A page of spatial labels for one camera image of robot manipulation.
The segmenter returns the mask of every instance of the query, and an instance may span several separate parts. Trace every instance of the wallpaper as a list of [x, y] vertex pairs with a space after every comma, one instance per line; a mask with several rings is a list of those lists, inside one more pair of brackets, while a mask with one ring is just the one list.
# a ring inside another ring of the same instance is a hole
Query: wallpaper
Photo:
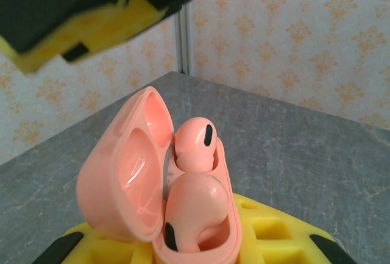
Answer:
[[76, 65], [22, 75], [0, 55], [0, 165], [123, 96], [177, 71], [174, 21]]
[[388, 129], [390, 0], [195, 0], [198, 77]]

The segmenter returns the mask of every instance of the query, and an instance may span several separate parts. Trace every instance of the gray table surface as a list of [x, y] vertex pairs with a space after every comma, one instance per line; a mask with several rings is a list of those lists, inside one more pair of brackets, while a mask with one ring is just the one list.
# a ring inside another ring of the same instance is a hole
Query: gray table surface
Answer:
[[[175, 129], [215, 123], [235, 193], [330, 232], [358, 263], [389, 263], [390, 132], [178, 73], [151, 85]], [[127, 99], [0, 166], [0, 263], [31, 263], [83, 222], [77, 174]]]

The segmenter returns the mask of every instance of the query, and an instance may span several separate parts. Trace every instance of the wireless earbud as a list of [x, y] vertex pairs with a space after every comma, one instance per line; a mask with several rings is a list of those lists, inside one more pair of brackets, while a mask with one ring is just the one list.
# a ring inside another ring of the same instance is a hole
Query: wireless earbud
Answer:
[[185, 172], [208, 172], [213, 169], [217, 132], [206, 118], [192, 118], [175, 135], [177, 167]]
[[186, 173], [173, 184], [165, 211], [167, 246], [179, 252], [199, 252], [203, 231], [221, 224], [229, 212], [229, 196], [215, 177]]

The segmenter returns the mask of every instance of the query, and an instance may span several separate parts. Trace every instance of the earbud case lid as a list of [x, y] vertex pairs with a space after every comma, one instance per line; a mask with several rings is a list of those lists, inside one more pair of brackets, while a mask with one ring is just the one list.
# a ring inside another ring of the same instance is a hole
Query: earbud case lid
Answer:
[[156, 89], [133, 95], [80, 170], [79, 208], [109, 239], [152, 241], [163, 228], [163, 164], [174, 127]]

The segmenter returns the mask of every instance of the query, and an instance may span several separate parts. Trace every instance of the black and yellow object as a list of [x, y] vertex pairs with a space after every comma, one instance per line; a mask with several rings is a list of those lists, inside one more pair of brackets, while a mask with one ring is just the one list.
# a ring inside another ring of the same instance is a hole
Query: black and yellow object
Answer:
[[[331, 235], [291, 215], [234, 194], [243, 228], [236, 264], [356, 264]], [[156, 264], [151, 243], [121, 243], [87, 223], [67, 231], [33, 264]]]
[[118, 45], [190, 0], [0, 0], [0, 51], [23, 73]]

